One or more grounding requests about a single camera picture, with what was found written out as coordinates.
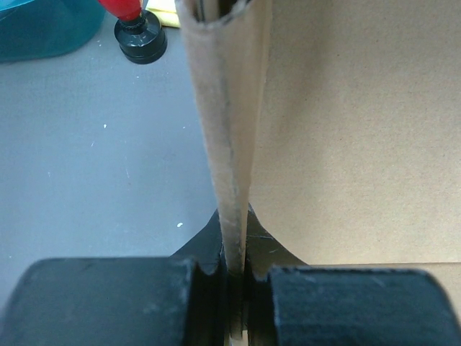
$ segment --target teal container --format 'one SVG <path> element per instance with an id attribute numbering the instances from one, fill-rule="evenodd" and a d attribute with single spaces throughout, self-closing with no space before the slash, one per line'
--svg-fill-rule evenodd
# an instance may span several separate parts
<path id="1" fill-rule="evenodd" d="M 101 27 L 97 0 L 0 0 L 0 63 L 69 53 Z"/>

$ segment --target black plastic base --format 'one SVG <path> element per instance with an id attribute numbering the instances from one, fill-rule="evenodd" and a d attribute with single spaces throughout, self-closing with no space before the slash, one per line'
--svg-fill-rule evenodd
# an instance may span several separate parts
<path id="1" fill-rule="evenodd" d="M 230 297 L 219 215 L 170 258 L 48 259 L 22 276 L 0 346 L 222 346 Z M 461 346 L 447 295 L 420 270 L 303 265 L 248 215 L 251 346 Z"/>
<path id="2" fill-rule="evenodd" d="M 120 49 L 133 63 L 153 63 L 166 51 L 167 39 L 160 21 L 146 10 L 133 21 L 118 20 L 114 34 Z"/>

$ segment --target cardboard sheet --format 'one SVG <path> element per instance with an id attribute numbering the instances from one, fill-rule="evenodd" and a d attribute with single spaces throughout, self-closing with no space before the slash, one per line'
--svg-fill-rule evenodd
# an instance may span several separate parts
<path id="1" fill-rule="evenodd" d="M 218 200 L 232 300 L 230 332 L 236 339 L 243 326 L 246 217 L 271 5 L 270 0 L 176 2 Z"/>
<path id="2" fill-rule="evenodd" d="M 461 261 L 461 2 L 273 8 L 262 224 L 310 264 Z"/>

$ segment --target gray surface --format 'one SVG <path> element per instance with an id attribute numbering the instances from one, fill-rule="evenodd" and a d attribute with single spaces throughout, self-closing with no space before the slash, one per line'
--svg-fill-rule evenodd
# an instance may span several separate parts
<path id="1" fill-rule="evenodd" d="M 35 260 L 170 255 L 215 209 L 179 31 L 139 66 L 114 23 L 66 56 L 0 65 L 0 306 Z"/>

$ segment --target brown cardboard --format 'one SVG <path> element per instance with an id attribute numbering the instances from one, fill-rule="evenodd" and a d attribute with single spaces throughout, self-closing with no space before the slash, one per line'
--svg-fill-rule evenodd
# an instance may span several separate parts
<path id="1" fill-rule="evenodd" d="M 262 224 L 310 264 L 461 261 L 461 2 L 273 7 Z"/>
<path id="2" fill-rule="evenodd" d="M 223 17 L 217 16 L 217 0 L 182 0 L 176 9 L 218 200 L 233 299 L 230 307 L 234 308 L 231 334 L 240 339 L 246 217 L 272 2 L 220 3 L 233 2 L 232 10 Z"/>

